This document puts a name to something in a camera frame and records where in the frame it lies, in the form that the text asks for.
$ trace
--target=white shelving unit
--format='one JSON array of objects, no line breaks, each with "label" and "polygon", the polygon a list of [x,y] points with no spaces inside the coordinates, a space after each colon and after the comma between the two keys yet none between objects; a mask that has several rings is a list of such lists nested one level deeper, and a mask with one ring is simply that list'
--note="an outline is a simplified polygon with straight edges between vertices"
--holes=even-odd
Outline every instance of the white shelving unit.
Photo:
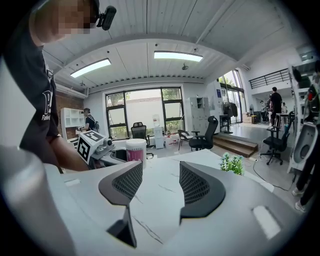
[{"label": "white shelving unit", "polygon": [[190,97],[186,100],[188,132],[200,131],[199,135],[205,135],[210,116],[209,99],[207,97]]},{"label": "white shelving unit", "polygon": [[66,128],[85,125],[85,116],[81,109],[64,107],[60,111],[62,137],[67,140]]}]

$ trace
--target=potted plant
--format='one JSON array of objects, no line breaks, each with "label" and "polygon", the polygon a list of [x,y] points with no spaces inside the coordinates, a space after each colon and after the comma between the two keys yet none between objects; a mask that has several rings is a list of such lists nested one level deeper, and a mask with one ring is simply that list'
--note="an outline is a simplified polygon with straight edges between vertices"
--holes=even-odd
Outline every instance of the potted plant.
[{"label": "potted plant", "polygon": [[224,153],[221,158],[220,169],[225,172],[233,172],[234,174],[244,175],[245,171],[242,167],[244,157],[230,156],[228,152]]}]

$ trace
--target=large window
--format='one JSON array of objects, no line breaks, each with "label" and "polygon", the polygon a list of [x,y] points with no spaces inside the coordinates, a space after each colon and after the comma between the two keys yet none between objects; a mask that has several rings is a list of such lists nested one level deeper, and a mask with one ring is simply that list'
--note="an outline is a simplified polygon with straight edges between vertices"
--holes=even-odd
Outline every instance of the large window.
[{"label": "large window", "polygon": [[154,118],[164,131],[177,133],[185,129],[180,88],[155,88],[123,91],[106,96],[109,135],[115,140],[132,137],[131,127],[142,122],[146,135],[154,135]]},{"label": "large window", "polygon": [[127,138],[129,134],[125,108],[125,93],[121,92],[110,94],[107,96],[106,102],[106,115],[109,136],[111,136],[115,140]]},{"label": "large window", "polygon": [[230,118],[231,123],[242,122],[242,114],[247,112],[246,99],[243,84],[238,70],[231,70],[219,77],[223,102],[235,103],[237,117]]},{"label": "large window", "polygon": [[164,113],[161,89],[136,90],[125,93],[125,108],[129,136],[134,123],[142,122],[146,126],[146,134],[154,135],[154,115],[158,115],[160,126],[164,127]]},{"label": "large window", "polygon": [[184,106],[180,88],[163,88],[161,91],[165,130],[172,134],[184,130]]}]

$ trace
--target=railing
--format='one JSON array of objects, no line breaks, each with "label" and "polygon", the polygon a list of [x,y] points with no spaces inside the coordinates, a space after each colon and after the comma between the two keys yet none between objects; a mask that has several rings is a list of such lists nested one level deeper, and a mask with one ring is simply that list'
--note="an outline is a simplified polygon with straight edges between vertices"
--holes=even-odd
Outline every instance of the railing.
[{"label": "railing", "polygon": [[266,74],[255,79],[249,80],[251,88],[258,88],[261,86],[268,86],[278,82],[284,82],[290,79],[288,69],[282,69],[270,74]]}]

